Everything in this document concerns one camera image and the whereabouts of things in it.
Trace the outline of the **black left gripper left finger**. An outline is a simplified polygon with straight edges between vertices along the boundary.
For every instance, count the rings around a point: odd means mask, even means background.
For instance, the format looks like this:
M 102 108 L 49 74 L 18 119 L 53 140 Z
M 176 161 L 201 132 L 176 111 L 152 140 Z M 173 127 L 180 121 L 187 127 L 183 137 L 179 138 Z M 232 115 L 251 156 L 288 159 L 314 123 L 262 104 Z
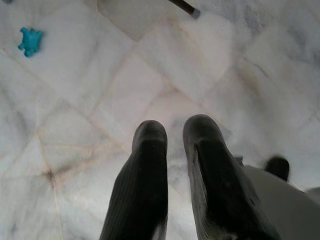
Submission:
M 131 154 L 117 175 L 101 240 L 164 240 L 168 221 L 166 130 L 156 120 L 136 129 Z

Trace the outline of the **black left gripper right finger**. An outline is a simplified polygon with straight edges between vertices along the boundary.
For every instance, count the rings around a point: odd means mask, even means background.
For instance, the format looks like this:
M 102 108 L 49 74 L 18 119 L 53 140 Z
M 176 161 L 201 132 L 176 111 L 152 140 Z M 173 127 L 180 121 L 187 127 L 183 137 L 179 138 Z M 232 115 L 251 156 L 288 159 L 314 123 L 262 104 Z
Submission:
M 183 127 L 192 210 L 200 240 L 279 240 L 216 122 L 191 116 Z

